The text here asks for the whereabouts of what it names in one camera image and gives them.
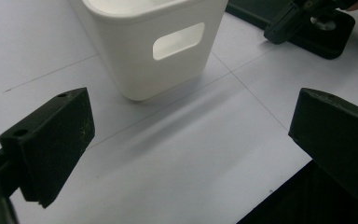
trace screw hole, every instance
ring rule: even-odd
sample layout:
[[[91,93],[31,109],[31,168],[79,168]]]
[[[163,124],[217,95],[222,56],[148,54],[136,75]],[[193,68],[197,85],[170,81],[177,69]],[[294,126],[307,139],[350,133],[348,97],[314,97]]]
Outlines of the screw hole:
[[[312,2],[307,2],[306,4],[305,4],[305,7],[312,7]]]
[[[16,136],[16,137],[20,137],[20,136],[25,135],[26,133],[28,133],[27,130],[21,129],[21,130],[18,130],[18,131],[16,131],[16,132],[14,132],[13,135]]]

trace white table surface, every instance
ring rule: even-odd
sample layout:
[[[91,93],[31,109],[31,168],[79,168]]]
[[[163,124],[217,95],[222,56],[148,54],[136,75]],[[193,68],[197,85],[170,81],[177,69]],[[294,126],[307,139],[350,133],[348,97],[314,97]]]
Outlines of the white table surface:
[[[0,1],[0,133],[87,87],[96,136],[47,209],[11,197],[21,224],[236,223],[310,158],[287,136],[301,88],[358,105],[358,11],[328,61],[274,46],[225,14],[200,77],[123,98],[67,1]]]

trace rectangular cutout hole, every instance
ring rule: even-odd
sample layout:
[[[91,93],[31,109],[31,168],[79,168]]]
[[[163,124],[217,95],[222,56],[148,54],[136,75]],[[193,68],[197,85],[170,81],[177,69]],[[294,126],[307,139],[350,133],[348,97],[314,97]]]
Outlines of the rectangular cutout hole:
[[[202,40],[204,30],[205,23],[201,22],[159,38],[153,45],[153,58],[161,60],[198,45]]]

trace white plastic container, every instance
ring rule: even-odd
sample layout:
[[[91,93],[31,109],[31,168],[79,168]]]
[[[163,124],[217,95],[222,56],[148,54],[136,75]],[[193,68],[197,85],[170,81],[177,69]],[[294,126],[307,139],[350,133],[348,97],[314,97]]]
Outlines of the white plastic container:
[[[227,0],[69,0],[124,96],[201,74]]]

